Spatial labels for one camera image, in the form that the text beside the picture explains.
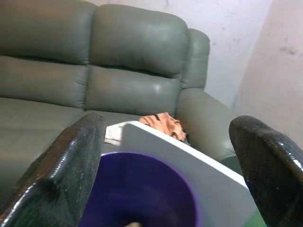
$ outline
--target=white cloth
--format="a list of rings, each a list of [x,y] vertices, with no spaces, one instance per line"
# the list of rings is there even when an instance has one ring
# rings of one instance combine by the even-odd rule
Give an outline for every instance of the white cloth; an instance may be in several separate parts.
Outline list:
[[[128,122],[121,122],[118,124],[107,126],[105,134],[105,143],[120,146],[122,140],[122,130],[127,123]]]

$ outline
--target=purple bowl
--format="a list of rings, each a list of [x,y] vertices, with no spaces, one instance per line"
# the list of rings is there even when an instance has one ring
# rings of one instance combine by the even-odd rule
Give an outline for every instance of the purple bowl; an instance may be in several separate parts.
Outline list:
[[[195,196],[164,161],[134,152],[102,155],[79,227],[201,227]]]

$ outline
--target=sofa armrest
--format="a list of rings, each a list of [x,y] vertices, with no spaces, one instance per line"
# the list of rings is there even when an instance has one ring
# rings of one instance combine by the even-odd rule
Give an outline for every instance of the sofa armrest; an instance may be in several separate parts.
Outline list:
[[[181,121],[190,145],[240,173],[228,128],[236,117],[226,106],[199,88],[180,92],[176,117]]]

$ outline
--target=orange fabric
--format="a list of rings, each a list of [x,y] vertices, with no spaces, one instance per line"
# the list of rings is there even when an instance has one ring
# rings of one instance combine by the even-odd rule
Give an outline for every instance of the orange fabric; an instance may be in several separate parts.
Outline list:
[[[139,122],[157,129],[180,141],[185,140],[186,134],[183,132],[180,121],[172,118],[168,112],[141,117]]]

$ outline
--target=recliner sofa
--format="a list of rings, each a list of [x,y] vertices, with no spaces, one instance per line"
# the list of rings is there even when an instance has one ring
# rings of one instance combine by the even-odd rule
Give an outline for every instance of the recliner sofa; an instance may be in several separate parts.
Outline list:
[[[237,169],[228,136],[235,116],[203,91],[209,48],[204,33],[166,13],[1,0],[0,201],[64,128],[91,112],[108,125],[168,112],[192,147]]]

